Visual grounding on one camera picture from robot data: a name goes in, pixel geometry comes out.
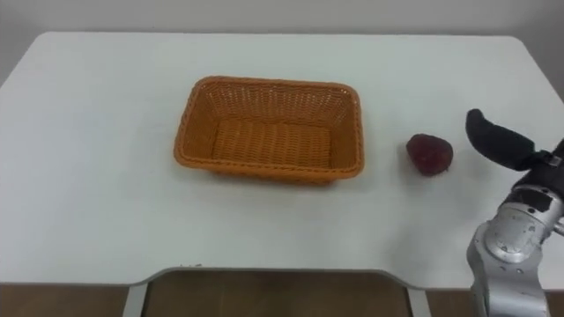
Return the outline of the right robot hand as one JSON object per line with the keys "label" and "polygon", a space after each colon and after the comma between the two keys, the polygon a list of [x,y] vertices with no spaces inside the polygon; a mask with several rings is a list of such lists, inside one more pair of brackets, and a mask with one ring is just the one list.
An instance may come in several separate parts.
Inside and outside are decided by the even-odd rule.
{"label": "right robot hand", "polygon": [[563,140],[551,151],[537,151],[528,137],[488,121],[477,108],[467,112],[465,132],[479,154],[507,169],[525,172],[514,188],[545,188],[563,199]]}

